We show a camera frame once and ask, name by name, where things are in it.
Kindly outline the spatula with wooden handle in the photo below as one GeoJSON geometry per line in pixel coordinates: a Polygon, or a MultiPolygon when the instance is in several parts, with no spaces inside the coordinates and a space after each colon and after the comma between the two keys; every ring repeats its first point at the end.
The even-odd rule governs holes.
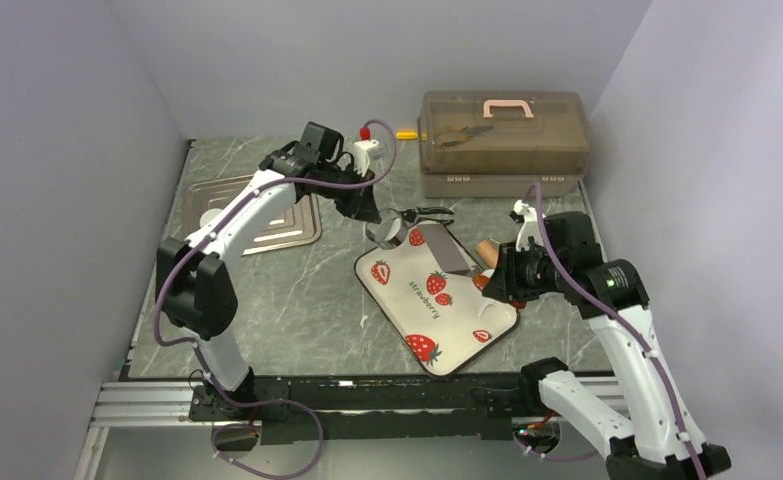
{"type": "Polygon", "coordinates": [[[444,225],[428,223],[421,226],[420,230],[441,272],[467,277],[477,290],[482,292],[485,289],[489,278],[484,274],[484,269],[444,225]]]}

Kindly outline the strawberry pattern white tray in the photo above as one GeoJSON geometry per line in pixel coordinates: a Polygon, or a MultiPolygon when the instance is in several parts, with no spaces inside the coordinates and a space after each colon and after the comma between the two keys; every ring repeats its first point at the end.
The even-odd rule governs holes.
{"type": "Polygon", "coordinates": [[[477,318],[484,298],[464,276],[439,270],[420,227],[402,244],[361,255],[354,273],[424,371],[448,378],[516,329],[518,310],[505,303],[477,318]]]}

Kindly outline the wooden rolling pin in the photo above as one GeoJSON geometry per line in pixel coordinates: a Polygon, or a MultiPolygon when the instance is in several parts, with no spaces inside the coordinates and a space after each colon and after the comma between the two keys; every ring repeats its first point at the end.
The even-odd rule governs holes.
{"type": "Polygon", "coordinates": [[[489,268],[495,268],[499,259],[499,243],[493,239],[485,239],[478,243],[476,252],[489,268]]]}

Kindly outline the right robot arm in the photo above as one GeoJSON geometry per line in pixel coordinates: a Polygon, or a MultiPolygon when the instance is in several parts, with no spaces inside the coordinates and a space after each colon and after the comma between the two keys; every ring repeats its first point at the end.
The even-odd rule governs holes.
{"type": "Polygon", "coordinates": [[[594,446],[611,479],[709,479],[729,470],[727,449],[706,440],[672,379],[636,268],[604,259],[585,213],[544,216],[520,202],[510,216],[518,235],[499,245],[484,298],[512,305],[562,295],[602,345],[628,413],[593,394],[555,357],[521,368],[522,409],[567,420],[594,446]]]}

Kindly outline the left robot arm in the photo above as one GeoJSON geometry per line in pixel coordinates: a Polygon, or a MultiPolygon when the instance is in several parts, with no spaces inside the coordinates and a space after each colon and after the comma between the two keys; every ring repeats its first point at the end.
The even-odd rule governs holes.
{"type": "Polygon", "coordinates": [[[153,334],[167,318],[200,362],[204,380],[215,391],[215,407],[231,420],[246,417],[256,402],[255,375],[238,347],[231,324],[238,297],[230,267],[276,217],[311,195],[328,199],[345,218],[376,224],[381,216],[373,186],[386,177],[371,162],[381,155],[372,121],[359,130],[350,148],[343,135],[315,122],[300,139],[267,154],[250,182],[215,217],[179,240],[164,239],[156,259],[153,334]]]}

